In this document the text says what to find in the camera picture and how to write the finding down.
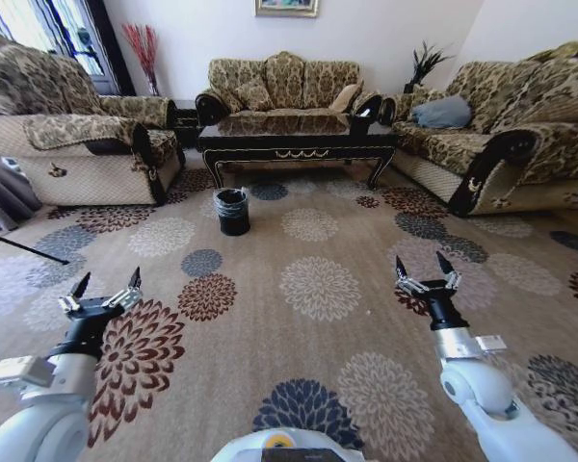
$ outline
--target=sofa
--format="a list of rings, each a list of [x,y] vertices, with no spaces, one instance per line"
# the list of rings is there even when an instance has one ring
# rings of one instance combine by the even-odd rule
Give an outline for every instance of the sofa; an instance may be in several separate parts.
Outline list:
[[[228,116],[334,116],[338,111],[329,106],[342,89],[358,83],[359,65],[347,61],[305,61],[282,51],[264,61],[212,60],[208,79],[210,88],[196,99],[201,125],[216,125]],[[270,96],[270,109],[247,110],[236,90],[259,80]],[[362,91],[346,112],[371,109],[374,119],[381,100],[375,91]]]
[[[99,96],[83,67],[0,36],[0,157],[44,204],[163,204],[184,165],[167,98]]]
[[[471,108],[468,126],[410,120],[453,94]],[[468,63],[445,91],[385,97],[380,119],[401,135],[392,166],[458,216],[578,206],[578,60]]]

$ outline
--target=gray pillow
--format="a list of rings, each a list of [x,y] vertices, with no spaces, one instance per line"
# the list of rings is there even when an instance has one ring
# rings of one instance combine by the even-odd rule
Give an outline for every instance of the gray pillow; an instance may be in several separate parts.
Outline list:
[[[420,127],[461,128],[471,121],[471,108],[461,96],[455,94],[415,106],[411,117]]]

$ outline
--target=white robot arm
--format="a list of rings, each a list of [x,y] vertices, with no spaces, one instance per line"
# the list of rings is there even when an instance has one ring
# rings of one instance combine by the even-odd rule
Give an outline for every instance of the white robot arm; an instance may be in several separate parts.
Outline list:
[[[578,454],[561,435],[539,422],[513,393],[508,378],[482,360],[506,346],[499,336],[471,337],[468,322],[451,300],[460,275],[439,252],[437,258],[445,278],[418,282],[407,276],[396,257],[397,286],[428,303],[443,368],[441,385],[477,432],[486,458],[490,462],[578,461]]]
[[[88,441],[88,406],[103,332],[142,296],[139,269],[112,297],[80,299],[89,280],[88,273],[59,300],[72,324],[47,359],[0,362],[0,385],[17,390],[26,406],[0,425],[0,462],[75,461]]]

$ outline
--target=floral carpet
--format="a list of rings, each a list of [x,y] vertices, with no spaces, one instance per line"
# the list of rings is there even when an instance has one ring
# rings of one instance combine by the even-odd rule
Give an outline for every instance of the floral carpet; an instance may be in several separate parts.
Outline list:
[[[110,295],[142,269],[144,299],[113,320],[97,368],[84,461],[208,461],[229,440],[294,426],[380,461],[484,460],[438,382],[423,302],[393,261],[463,274],[456,306],[545,423],[578,450],[578,211],[460,219],[387,170],[237,168],[251,230],[220,232],[194,154],[167,205],[45,207],[0,244],[0,359],[45,355],[67,328],[56,298],[86,271]],[[0,423],[16,410],[0,391]]]

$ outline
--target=picture frame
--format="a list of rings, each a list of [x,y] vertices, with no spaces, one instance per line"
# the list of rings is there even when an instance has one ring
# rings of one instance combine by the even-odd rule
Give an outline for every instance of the picture frame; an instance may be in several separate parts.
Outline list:
[[[257,16],[317,17],[319,0],[254,0]]]

